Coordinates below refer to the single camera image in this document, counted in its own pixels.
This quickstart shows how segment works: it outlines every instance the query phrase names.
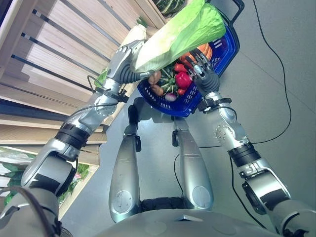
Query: robot leg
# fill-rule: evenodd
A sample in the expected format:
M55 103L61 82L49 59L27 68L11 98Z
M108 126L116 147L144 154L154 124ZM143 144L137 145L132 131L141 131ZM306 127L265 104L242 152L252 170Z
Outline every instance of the robot leg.
M180 146L184 202L188 209L210 210L213 191L203 157L183 118L174 118L172 144Z
M115 162L110 194L109 208L114 222L119 222L139 212L140 190L136 152L141 150L140 138L137 136L137 110L128 108L130 125L124 131Z

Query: humanoid robot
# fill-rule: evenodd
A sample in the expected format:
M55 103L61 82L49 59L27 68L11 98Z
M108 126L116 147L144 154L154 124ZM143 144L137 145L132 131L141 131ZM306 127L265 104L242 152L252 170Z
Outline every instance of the humanoid robot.
M25 170L22 187L1 190L18 191L0 216L1 236L60 236L57 197L67 190L76 173L70 162L78 161L79 150L104 118L115 111L118 101L126 101L121 85L148 79L153 73L135 73L130 69L131 56L143 43L137 40L117 50L103 87L97 88L88 104L69 116L57 135L43 147ZM267 214L280 235L316 236L316 211L291 198L237 122L231 99L218 92L219 80L205 55L196 50L191 54L197 63L190 61L193 69L189 73L203 96L198 109L205 116L214 110L219 112L214 132L245 180L242 187L254 210ZM137 136L137 109L131 106L130 124L124 132L110 188L110 214L117 224L98 236L278 236L211 212L212 188L201 153L185 120L173 120L172 144L180 147L182 197L140 201L136 152L141 150L141 144Z

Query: lettuce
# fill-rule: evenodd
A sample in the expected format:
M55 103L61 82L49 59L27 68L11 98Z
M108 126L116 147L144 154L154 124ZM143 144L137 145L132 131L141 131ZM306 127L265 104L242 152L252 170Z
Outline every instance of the lettuce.
M201 44L216 40L226 32L217 9L194 0L157 31L139 50L132 62L137 72L159 70Z

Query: red bell pepper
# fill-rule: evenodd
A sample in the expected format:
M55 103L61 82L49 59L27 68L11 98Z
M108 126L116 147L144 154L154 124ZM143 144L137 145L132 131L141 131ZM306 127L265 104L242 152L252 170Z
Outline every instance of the red bell pepper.
M177 89L177 93L178 93L178 95L184 95L184 93L186 92L186 90L184 90L184 89Z
M185 67L184 67L184 65L183 64L181 64L181 63L176 63L175 65L174 65L174 70L176 71L176 72L184 72L184 73L186 73L187 72L187 70L185 69Z
M192 83L191 77L185 72L179 72L174 78L180 89L187 89Z

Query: watermelon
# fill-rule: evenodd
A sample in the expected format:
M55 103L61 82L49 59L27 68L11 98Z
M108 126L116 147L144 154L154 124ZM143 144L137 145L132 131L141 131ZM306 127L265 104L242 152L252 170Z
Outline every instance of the watermelon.
M156 4L156 6L158 7L159 11L162 12L163 10L167 8L167 6L169 6L171 1L174 1L174 0L160 0Z
M159 11L164 15L169 15L180 10L184 0L154 0Z
M169 12L170 10L173 10L173 9L176 7L177 3L178 3L178 0L171 0L171 1L169 2L168 6L166 6L166 8L161 11L161 13L162 13L163 15L165 15L165 14L166 14L167 12Z
M161 0L153 0L154 4L157 5Z
M163 15L169 15L178 12L184 4L184 0L177 0L175 2L176 4L174 5L174 8L170 7L166 13L163 13Z

